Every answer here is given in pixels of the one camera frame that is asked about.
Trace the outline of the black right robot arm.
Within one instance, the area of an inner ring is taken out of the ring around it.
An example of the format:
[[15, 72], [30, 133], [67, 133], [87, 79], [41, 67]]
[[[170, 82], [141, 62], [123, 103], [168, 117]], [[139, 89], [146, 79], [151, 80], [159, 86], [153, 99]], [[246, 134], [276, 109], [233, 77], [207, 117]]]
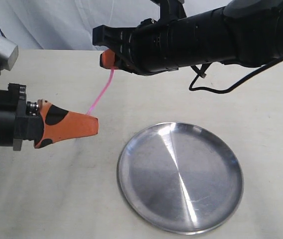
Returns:
[[283, 57], [283, 0], [233, 0], [194, 16], [181, 0], [157, 5], [158, 20], [93, 29], [93, 45], [108, 48], [101, 67], [151, 76], [214, 62], [256, 68]]

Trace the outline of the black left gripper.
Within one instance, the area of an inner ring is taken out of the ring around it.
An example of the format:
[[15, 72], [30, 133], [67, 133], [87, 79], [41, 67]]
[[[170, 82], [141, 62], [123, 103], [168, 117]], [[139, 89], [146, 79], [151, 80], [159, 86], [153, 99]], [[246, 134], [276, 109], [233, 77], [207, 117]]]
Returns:
[[0, 147], [20, 151], [25, 140], [43, 148], [63, 140], [98, 134], [98, 119], [67, 111], [47, 100], [26, 99], [26, 86], [10, 83], [0, 90]]

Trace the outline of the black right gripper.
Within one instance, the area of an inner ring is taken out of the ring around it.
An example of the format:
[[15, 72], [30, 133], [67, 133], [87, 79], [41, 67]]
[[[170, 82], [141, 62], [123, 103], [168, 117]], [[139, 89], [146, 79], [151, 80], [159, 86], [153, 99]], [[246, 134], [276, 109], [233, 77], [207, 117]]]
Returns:
[[99, 65], [104, 69], [122, 70], [136, 75], [156, 75], [170, 71], [159, 66], [164, 60], [160, 55], [160, 22], [148, 18], [137, 27], [93, 28], [93, 45], [105, 46]]

